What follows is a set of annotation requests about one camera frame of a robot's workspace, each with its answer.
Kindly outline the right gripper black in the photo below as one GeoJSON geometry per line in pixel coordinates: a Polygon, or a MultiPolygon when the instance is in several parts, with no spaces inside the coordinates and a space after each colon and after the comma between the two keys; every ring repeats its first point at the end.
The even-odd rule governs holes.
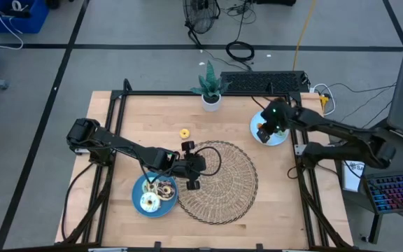
{"type": "Polygon", "coordinates": [[[257,131],[258,139],[265,144],[270,140],[271,134],[289,129],[289,112],[290,107],[284,99],[272,100],[260,114],[264,123],[257,131]]]}

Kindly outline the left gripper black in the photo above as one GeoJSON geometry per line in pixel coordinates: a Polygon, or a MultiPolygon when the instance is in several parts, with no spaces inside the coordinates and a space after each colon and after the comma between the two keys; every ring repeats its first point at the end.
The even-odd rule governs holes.
{"type": "Polygon", "coordinates": [[[186,181],[186,188],[188,190],[200,189],[200,182],[197,178],[206,170],[205,158],[198,154],[191,154],[191,150],[194,148],[194,141],[184,141],[181,144],[181,149],[184,152],[184,156],[189,155],[188,159],[178,159],[173,157],[169,166],[166,168],[166,175],[182,179],[190,179],[186,181]]]}

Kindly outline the large chocolate frosted donut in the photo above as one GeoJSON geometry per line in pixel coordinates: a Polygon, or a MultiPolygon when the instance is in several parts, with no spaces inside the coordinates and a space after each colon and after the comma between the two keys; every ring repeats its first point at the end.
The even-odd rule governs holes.
{"type": "Polygon", "coordinates": [[[157,196],[163,201],[169,201],[174,198],[176,188],[171,181],[160,181],[157,185],[157,196]]]}

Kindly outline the large white blue donut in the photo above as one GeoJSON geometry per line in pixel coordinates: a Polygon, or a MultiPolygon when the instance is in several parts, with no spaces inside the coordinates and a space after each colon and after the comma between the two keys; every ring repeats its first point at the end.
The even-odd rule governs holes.
{"type": "Polygon", "coordinates": [[[160,198],[154,192],[145,192],[140,199],[140,207],[148,213],[156,212],[161,205],[160,198]]]}

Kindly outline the dark blue plate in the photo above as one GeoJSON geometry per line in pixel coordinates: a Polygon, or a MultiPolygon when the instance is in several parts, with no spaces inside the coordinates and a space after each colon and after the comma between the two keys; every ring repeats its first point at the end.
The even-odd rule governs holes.
{"type": "Polygon", "coordinates": [[[172,177],[165,177],[165,176],[159,177],[158,174],[151,172],[151,171],[147,172],[146,176],[145,175],[140,176],[139,179],[134,184],[134,187],[132,189],[132,201],[133,201],[133,205],[134,205],[135,209],[140,214],[147,216],[149,218],[159,218],[159,217],[162,217],[165,214],[169,213],[175,206],[177,199],[178,199],[178,186],[176,185],[175,180],[172,177]],[[143,183],[143,181],[145,179],[147,179],[150,183],[152,183],[156,179],[158,179],[159,181],[171,181],[173,183],[174,187],[176,188],[176,194],[175,194],[174,198],[172,198],[169,201],[161,200],[160,208],[156,212],[153,212],[153,213],[145,212],[140,207],[140,199],[143,194],[142,189],[141,189],[141,184],[143,183]]]}

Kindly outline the light blue plate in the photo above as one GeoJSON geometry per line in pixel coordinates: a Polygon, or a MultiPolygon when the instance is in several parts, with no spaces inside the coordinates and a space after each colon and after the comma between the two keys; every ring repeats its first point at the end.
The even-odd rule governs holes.
{"type": "Polygon", "coordinates": [[[258,137],[257,137],[257,131],[258,131],[257,124],[258,124],[258,123],[262,123],[262,124],[263,124],[263,123],[265,122],[264,118],[260,115],[261,112],[262,112],[262,111],[258,111],[258,112],[251,118],[251,121],[250,121],[250,133],[251,133],[251,135],[253,136],[253,138],[254,138],[257,142],[259,142],[260,144],[263,144],[263,145],[266,145],[266,146],[277,146],[277,145],[283,143],[283,142],[288,138],[288,135],[289,135],[289,133],[290,133],[290,130],[289,130],[288,135],[287,135],[286,138],[277,137],[277,136],[276,136],[276,133],[274,133],[274,134],[271,135],[271,138],[270,138],[270,140],[268,140],[267,143],[262,143],[262,142],[258,139],[258,137]]]}

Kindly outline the round woven straw placemat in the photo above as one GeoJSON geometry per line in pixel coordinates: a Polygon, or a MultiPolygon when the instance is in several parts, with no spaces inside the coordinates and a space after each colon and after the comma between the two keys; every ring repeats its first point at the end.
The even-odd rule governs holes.
{"type": "Polygon", "coordinates": [[[198,190],[188,190],[185,179],[176,179],[180,207],[190,217],[210,225],[242,218],[257,197],[258,176],[252,160],[227,141],[200,142],[195,152],[205,158],[206,170],[197,179],[198,190]]]}

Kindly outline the black keyboard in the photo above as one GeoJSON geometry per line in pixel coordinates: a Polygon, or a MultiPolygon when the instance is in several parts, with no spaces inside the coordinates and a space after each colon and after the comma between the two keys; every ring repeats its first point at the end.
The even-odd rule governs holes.
{"type": "Polygon", "coordinates": [[[311,85],[304,71],[224,71],[220,77],[229,92],[308,92],[311,85]]]}

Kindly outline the snake plant in white pot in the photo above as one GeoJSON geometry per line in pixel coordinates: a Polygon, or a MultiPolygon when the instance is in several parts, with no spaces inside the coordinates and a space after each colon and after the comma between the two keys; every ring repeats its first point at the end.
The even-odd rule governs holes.
{"type": "Polygon", "coordinates": [[[198,76],[199,87],[192,87],[190,91],[201,96],[203,108],[207,112],[214,112],[220,108],[222,95],[228,91],[231,82],[224,82],[217,78],[210,61],[206,64],[206,75],[198,76]]]}

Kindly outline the white printed paper sheet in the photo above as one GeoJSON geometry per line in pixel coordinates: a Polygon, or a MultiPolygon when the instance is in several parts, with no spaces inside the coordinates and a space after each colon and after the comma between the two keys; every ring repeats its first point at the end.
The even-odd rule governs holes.
{"type": "Polygon", "coordinates": [[[365,163],[363,162],[344,160],[342,162],[342,188],[357,193],[364,169],[365,163]]]}

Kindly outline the black floor fan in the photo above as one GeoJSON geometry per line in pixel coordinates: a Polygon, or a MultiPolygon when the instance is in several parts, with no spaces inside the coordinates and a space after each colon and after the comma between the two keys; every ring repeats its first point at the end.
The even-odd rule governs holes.
{"type": "Polygon", "coordinates": [[[220,16],[218,0],[183,0],[185,26],[188,28],[188,37],[198,49],[202,44],[199,34],[209,31],[220,16]]]}

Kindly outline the rainbow backlit keyboard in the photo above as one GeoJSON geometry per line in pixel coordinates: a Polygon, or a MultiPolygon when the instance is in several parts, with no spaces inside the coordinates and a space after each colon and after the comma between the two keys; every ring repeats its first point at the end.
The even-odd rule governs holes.
{"type": "Polygon", "coordinates": [[[403,212],[403,171],[370,174],[362,182],[377,214],[403,212]]]}

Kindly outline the blue storage bin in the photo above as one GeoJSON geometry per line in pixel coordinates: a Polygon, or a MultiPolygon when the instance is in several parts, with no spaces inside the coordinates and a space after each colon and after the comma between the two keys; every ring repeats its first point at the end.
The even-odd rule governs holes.
{"type": "Polygon", "coordinates": [[[37,34],[48,13],[45,0],[0,0],[0,33],[37,34]]]}

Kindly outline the black aluminium table frame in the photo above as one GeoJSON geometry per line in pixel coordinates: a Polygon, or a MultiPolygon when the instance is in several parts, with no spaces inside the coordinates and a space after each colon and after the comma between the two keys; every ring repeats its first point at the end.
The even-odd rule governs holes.
{"type": "Polygon", "coordinates": [[[179,132],[186,128],[190,139],[228,141],[242,149],[257,170],[257,197],[239,220],[210,225],[190,217],[175,206],[160,218],[141,215],[132,203],[132,188],[141,175],[136,160],[119,154],[108,200],[97,209],[85,241],[103,246],[144,247],[156,242],[163,249],[211,248],[307,249],[331,244],[315,216],[309,212],[294,178],[295,156],[291,140],[266,147],[251,135],[251,118],[268,103],[265,94],[226,94],[215,112],[203,109],[202,99],[188,91],[138,91],[128,93],[121,103],[114,91],[95,91],[88,118],[104,123],[112,115],[112,126],[122,137],[144,146],[170,150],[181,147],[179,132]]]}

